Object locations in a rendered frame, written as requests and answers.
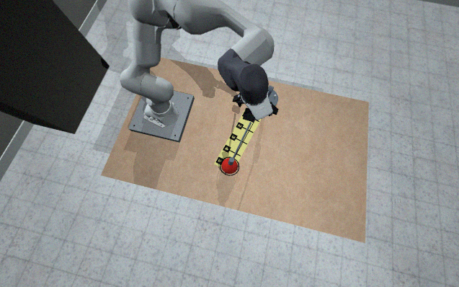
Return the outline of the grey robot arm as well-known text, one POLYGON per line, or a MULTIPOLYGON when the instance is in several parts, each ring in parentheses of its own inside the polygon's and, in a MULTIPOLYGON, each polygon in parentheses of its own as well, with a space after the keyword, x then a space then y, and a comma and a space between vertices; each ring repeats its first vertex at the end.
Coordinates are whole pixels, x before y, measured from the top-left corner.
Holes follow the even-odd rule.
POLYGON ((254 122, 273 113, 267 93, 269 82, 261 65, 271 59, 275 44, 264 28, 221 0, 128 0, 128 6, 134 17, 133 59, 121 73, 120 83, 129 92, 146 97, 144 119, 165 128, 179 116, 170 101, 174 95, 171 82, 150 74, 150 68, 161 59, 164 28, 201 35, 229 27, 240 35, 240 41, 218 59, 218 71, 228 87, 241 93, 247 106, 244 120, 254 122))

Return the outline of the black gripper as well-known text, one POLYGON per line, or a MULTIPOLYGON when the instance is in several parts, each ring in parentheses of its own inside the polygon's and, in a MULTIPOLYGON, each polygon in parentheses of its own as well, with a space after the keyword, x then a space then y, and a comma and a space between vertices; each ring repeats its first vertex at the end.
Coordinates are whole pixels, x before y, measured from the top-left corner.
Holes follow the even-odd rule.
MULTIPOLYGON (((239 93, 238 95, 235 95, 233 97, 233 102, 236 102, 239 107, 241 107, 241 104, 244 104, 242 98, 241 98, 241 93, 239 93)), ((272 106, 272 110, 273 110, 273 113, 271 113, 269 116, 271 116, 272 114, 277 114, 278 112, 278 109, 272 104, 272 102, 270 102, 271 106, 272 106)))

